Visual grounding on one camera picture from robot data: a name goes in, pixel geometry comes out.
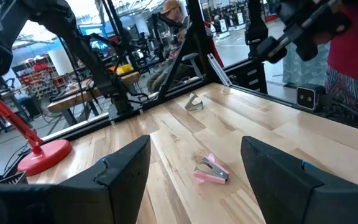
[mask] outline person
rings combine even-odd
[[[340,2],[334,11],[343,12],[352,27],[333,39],[329,34],[314,37],[317,44],[331,41],[324,85],[327,94],[358,111],[358,0],[354,5]]]
[[[181,22],[182,24],[186,24],[185,19],[188,19],[188,18],[184,17],[181,10],[182,9],[180,7],[180,3],[177,0],[166,0],[164,2],[164,8],[163,8],[163,11],[161,14],[164,15],[168,19],[171,19],[176,22]],[[210,42],[212,43],[212,44],[210,44],[210,46],[212,48],[212,53],[215,56],[218,63],[223,67],[223,63],[218,55],[218,51],[216,51],[216,49],[214,47],[213,39],[212,39],[213,34],[209,28],[209,25],[205,24],[205,29],[206,29],[207,36],[210,37]],[[173,61],[174,61],[175,57],[179,53],[180,44],[183,41],[185,41],[186,33],[187,33],[187,29],[182,29],[181,31],[179,31],[179,33],[177,34],[178,44],[174,44],[174,45],[170,46],[169,58],[160,66],[160,68],[157,71],[154,72],[154,74],[149,78],[149,80],[147,80],[147,89],[150,93],[158,91],[161,84],[164,82],[165,77],[168,75],[168,73],[173,65]],[[194,50],[197,48],[195,46],[195,47],[189,47],[189,49]],[[175,78],[176,79],[183,78],[183,77],[187,76],[189,73],[194,73],[194,70],[181,63],[181,64],[179,64],[179,66],[176,70]]]

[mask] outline red desk lamp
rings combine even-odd
[[[37,133],[29,128],[23,120],[13,113],[0,100],[0,115],[10,122],[26,138],[31,146],[32,152],[19,162],[17,170],[26,171],[27,176],[39,174],[63,160],[73,147],[70,142],[64,139],[44,144]]]

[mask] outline red lamp base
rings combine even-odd
[[[23,158],[17,170],[26,171],[26,176],[39,174],[62,161],[73,149],[67,140],[56,140],[41,146],[42,153],[31,152]]]

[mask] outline wooden table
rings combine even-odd
[[[218,84],[195,93],[203,110],[187,112],[189,95],[183,95],[73,141],[74,152],[29,182],[57,184],[149,134],[152,155],[138,223],[264,223],[240,155],[244,135],[358,184],[358,129]],[[198,185],[192,176],[210,152],[231,173],[226,185]]]
[[[134,72],[125,75],[121,78],[126,85],[132,85],[139,81],[140,74],[139,72]],[[83,81],[81,87],[85,89],[87,85],[93,86],[93,81],[91,81],[90,83]],[[74,93],[78,90],[79,88],[76,87],[75,89],[66,92],[65,95],[69,95],[70,93]],[[58,100],[56,102],[50,103],[48,105],[48,110],[53,113],[62,112],[67,123],[69,125],[73,125],[76,124],[76,120],[70,108],[75,105],[82,104],[83,102],[88,102],[93,113],[95,115],[98,115],[98,110],[96,109],[95,105],[92,103],[92,100],[93,97],[97,98],[99,96],[101,96],[100,91],[97,88],[93,88],[91,91],[83,91],[82,95],[81,93],[77,93],[76,95],[71,95],[62,100]]]

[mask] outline pink staple remover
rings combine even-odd
[[[206,172],[198,167],[194,168],[193,176],[197,177],[200,184],[204,181],[225,184],[229,179],[229,171],[215,162],[214,154],[209,153],[207,157],[202,158],[200,164],[204,164],[212,169],[211,172]]]

